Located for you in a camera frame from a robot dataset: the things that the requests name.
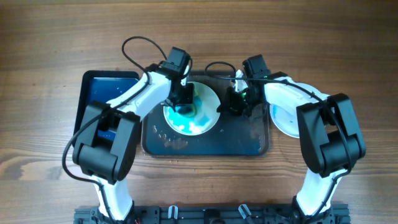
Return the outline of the green yellow sponge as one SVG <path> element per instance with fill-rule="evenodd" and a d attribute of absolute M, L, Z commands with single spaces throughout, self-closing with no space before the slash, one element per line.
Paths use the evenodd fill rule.
<path fill-rule="evenodd" d="M 180 116 L 193 117 L 196 115 L 197 109 L 194 104 L 184 104 L 184 105 L 177 105 L 175 107 L 175 112 Z"/>

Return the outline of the white plate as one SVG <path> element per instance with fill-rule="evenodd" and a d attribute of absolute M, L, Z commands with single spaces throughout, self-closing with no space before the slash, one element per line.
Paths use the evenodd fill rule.
<path fill-rule="evenodd" d="M 193 104 L 197 113 L 193 117 L 177 114 L 171 107 L 163 108 L 166 123 L 177 133 L 186 136 L 196 136 L 209 131 L 220 118 L 217 107 L 221 104 L 218 95 L 209 86 L 200 82 L 194 84 Z"/>
<path fill-rule="evenodd" d="M 298 88 L 279 83 L 266 84 L 264 92 L 276 127 L 290 137 L 299 138 L 297 107 L 318 100 Z"/>

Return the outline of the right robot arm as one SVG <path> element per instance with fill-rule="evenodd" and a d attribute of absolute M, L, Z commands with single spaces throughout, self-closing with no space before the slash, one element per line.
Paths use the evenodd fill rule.
<path fill-rule="evenodd" d="M 219 112 L 249 115 L 260 101 L 268 104 L 275 126 L 300 141 L 308 167 L 302 188 L 293 200 L 296 221 L 321 220 L 340 182 L 366 154 L 366 145 L 353 105 L 343 93 L 327 95 L 293 81 L 284 72 L 272 73 L 262 55 L 243 62 L 243 71 L 220 75 L 233 82 Z"/>

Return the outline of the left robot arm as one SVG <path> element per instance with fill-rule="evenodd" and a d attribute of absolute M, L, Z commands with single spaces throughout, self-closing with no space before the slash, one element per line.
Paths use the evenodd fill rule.
<path fill-rule="evenodd" d="M 182 84 L 191 67 L 191 56 L 174 47 L 163 61 L 144 68 L 144 76 L 125 93 L 86 107 L 65 148 L 73 149 L 73 163 L 84 173 L 80 180 L 96 187 L 100 220 L 123 223 L 133 217 L 125 178 L 136 156 L 141 122 L 161 103 L 175 109 L 193 102 L 193 85 Z"/>

